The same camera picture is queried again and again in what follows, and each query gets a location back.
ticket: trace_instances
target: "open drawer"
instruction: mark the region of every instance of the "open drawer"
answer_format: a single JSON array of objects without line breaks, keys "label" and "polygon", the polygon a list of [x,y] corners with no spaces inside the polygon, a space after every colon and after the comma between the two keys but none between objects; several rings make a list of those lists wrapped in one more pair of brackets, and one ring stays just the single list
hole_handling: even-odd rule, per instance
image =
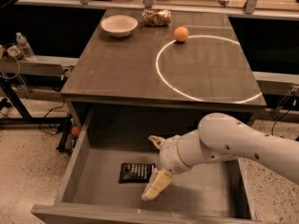
[{"label": "open drawer", "polygon": [[141,200],[146,183],[119,183],[123,162],[159,168],[150,135],[190,132],[200,118],[195,109],[91,105],[54,205],[32,213],[55,224],[256,222],[239,161],[195,166],[152,202]]}]

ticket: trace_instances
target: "speckled floor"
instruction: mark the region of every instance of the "speckled floor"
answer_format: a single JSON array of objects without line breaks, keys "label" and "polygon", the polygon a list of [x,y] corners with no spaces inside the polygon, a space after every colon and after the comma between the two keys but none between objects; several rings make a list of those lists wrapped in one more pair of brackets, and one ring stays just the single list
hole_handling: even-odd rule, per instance
[{"label": "speckled floor", "polygon": [[[40,97],[34,93],[30,99],[22,100],[34,117],[42,117],[50,108],[62,104],[57,93],[54,98],[49,93]],[[9,117],[18,115],[13,108],[4,108],[2,113]],[[64,106],[52,115],[65,116],[66,113]],[[265,112],[253,127],[271,133],[273,123],[269,113]],[[295,139],[299,135],[298,112],[282,119],[276,125],[274,135]],[[51,205],[54,202],[69,161],[69,155],[56,150],[60,138],[60,133],[49,135],[35,126],[0,127],[0,223],[42,223],[31,215],[30,210],[35,203]],[[244,163],[261,222],[299,223],[299,186],[254,161],[244,159]]]}]

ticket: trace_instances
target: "plastic bottle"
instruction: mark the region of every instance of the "plastic bottle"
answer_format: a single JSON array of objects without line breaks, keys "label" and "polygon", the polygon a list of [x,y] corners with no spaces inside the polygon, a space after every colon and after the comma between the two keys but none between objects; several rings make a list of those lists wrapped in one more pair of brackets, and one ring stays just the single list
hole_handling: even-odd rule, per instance
[{"label": "plastic bottle", "polygon": [[24,35],[22,35],[21,33],[16,33],[16,36],[17,36],[16,39],[17,39],[18,45],[20,46],[20,48],[25,56],[25,59],[28,61],[35,60],[36,56],[35,56],[34,52],[32,51],[27,38]]}]

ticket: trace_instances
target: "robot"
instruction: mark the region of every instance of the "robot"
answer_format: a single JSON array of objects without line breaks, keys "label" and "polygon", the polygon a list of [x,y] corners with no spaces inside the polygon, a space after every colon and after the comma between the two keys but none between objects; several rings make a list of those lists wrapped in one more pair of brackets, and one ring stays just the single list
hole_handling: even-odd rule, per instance
[{"label": "robot", "polygon": [[258,132],[222,113],[201,119],[198,129],[168,139],[150,136],[160,149],[160,170],[155,169],[142,200],[154,200],[175,175],[190,171],[200,163],[229,161],[245,157],[299,185],[299,142]]}]

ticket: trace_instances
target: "bowl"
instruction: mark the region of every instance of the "bowl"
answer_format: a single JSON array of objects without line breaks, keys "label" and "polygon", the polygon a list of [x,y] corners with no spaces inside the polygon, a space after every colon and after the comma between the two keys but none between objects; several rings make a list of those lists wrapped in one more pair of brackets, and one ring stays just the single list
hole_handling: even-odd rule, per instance
[{"label": "bowl", "polygon": [[101,22],[102,28],[117,38],[128,36],[137,25],[135,18],[124,15],[111,16]]}]

